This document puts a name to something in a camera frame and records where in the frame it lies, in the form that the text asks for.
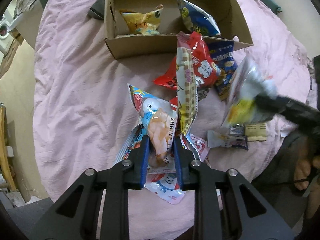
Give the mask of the pink white snack packet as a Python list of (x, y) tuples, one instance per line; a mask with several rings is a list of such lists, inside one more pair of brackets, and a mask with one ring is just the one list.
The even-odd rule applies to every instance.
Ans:
[(196, 159), (200, 159), (203, 163), (208, 163), (207, 155), (209, 153), (208, 143), (201, 137), (193, 134), (181, 137), (183, 147), (191, 150)]

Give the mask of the shrimp chips seal bag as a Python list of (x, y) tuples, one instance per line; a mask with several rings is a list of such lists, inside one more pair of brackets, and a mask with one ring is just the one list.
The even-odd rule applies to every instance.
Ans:
[(153, 145), (154, 156), (149, 165), (161, 167), (171, 151), (176, 131), (177, 113), (170, 102), (128, 84), (131, 102), (140, 116), (143, 127)]

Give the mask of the grey cloth under box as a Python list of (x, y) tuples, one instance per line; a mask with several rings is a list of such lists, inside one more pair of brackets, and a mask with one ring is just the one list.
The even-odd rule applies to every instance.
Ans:
[(104, 20), (105, 0), (96, 0), (88, 10), (88, 16), (96, 20)]

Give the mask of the dark blue snack bag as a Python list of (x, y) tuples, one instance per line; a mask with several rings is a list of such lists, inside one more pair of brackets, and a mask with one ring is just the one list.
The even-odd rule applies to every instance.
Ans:
[(208, 44), (210, 57), (219, 67), (221, 74), (214, 86), (221, 101), (229, 96), (231, 79), (238, 65), (233, 58), (234, 41), (219, 41)]

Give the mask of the yellow orange snack bag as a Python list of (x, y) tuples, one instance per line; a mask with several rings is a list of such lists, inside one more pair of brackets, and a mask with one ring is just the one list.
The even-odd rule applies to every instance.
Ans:
[(124, 9), (119, 12), (126, 22), (131, 34), (158, 35), (163, 9), (163, 5), (160, 4), (153, 11), (146, 13)]

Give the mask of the brown cardboard box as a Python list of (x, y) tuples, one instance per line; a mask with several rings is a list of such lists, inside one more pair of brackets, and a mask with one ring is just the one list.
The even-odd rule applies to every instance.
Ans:
[[(220, 37), (203, 38), (207, 43), (219, 40), (238, 41), (234, 49), (239, 50), (253, 45), (244, 15), (237, 0), (187, 0), (216, 20), (221, 31)], [(121, 9), (136, 12), (150, 12), (162, 4), (161, 22), (156, 35), (132, 34), (120, 15)], [(175, 53), (177, 35), (180, 31), (187, 32), (177, 6), (177, 0), (105, 0), (104, 12), (105, 42), (115, 59), (147, 54)]]

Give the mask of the white blue snack packet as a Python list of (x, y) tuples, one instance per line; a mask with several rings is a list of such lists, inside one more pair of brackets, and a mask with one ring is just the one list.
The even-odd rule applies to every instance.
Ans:
[[(145, 128), (142, 124), (138, 124), (123, 143), (114, 164), (127, 159), (132, 149), (140, 148), (144, 135), (147, 135)], [(178, 204), (183, 199), (184, 191), (180, 189), (177, 182), (174, 159), (171, 154), (165, 158), (163, 168), (148, 166), (144, 187), (172, 205)]]

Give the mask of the blue yellow chip bag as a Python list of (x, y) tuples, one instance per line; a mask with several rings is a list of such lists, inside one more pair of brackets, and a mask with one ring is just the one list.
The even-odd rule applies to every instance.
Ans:
[(185, 27), (204, 36), (221, 37), (213, 16), (187, 0), (177, 0), (178, 9)]

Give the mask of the pink bed duvet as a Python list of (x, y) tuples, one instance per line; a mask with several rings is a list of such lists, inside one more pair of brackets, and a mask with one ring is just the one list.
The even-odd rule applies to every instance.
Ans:
[[(35, 45), (33, 132), (41, 181), (53, 202), (87, 169), (108, 169), (131, 131), (140, 122), (130, 101), (130, 83), (165, 100), (172, 90), (153, 86), (173, 56), (148, 55), (115, 60), (104, 41), (103, 21), (87, 16), (96, 0), (49, 0)], [(260, 0), (237, 0), (253, 46), (246, 54), (273, 77), (278, 92), (306, 102), (310, 90), (306, 48)], [(199, 102), (191, 133), (205, 138), (218, 129), (225, 102), (215, 91)], [(236, 168), (247, 180), (259, 176), (277, 154), (283, 134), (294, 125), (276, 116), (267, 122), (267, 141), (249, 150), (211, 149), (211, 167)], [(193, 226), (194, 192), (171, 205), (147, 189), (129, 192), (130, 239), (175, 239)]]

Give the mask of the pink checkered wafer bag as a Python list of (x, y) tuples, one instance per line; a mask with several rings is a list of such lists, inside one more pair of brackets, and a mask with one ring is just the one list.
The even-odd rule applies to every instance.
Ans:
[(176, 79), (178, 113), (181, 133), (187, 135), (197, 116), (197, 85), (192, 61), (189, 36), (177, 35)]

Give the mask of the tan paper snack packet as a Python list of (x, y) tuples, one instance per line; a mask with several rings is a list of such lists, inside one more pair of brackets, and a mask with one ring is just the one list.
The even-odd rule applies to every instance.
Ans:
[(248, 141), (266, 141), (266, 124), (253, 124), (245, 126), (245, 136)]

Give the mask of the red snack bag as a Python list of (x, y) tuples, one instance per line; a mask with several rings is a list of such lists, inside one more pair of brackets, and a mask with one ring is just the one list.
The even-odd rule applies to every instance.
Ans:
[[(191, 35), (186, 35), (187, 44), (191, 48), (192, 62), (199, 89), (212, 88), (220, 76), (220, 69), (212, 60), (209, 49), (201, 34), (193, 31)], [(153, 81), (154, 84), (177, 89), (176, 79), (176, 57), (170, 63), (168, 70)]]

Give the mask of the silver yellow snack bag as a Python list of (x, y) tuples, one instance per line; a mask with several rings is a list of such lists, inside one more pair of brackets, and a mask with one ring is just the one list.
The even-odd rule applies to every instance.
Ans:
[(260, 109), (255, 103), (255, 97), (263, 95), (274, 99), (277, 93), (273, 79), (263, 74), (250, 56), (245, 56), (232, 77), (221, 127), (230, 128), (237, 124), (250, 125), (272, 120), (274, 114)]

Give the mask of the small white dark packet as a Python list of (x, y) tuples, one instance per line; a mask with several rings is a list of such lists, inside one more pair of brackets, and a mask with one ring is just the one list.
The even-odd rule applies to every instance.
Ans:
[(209, 148), (239, 148), (248, 150), (247, 137), (245, 135), (222, 135), (216, 131), (207, 132), (207, 142)]

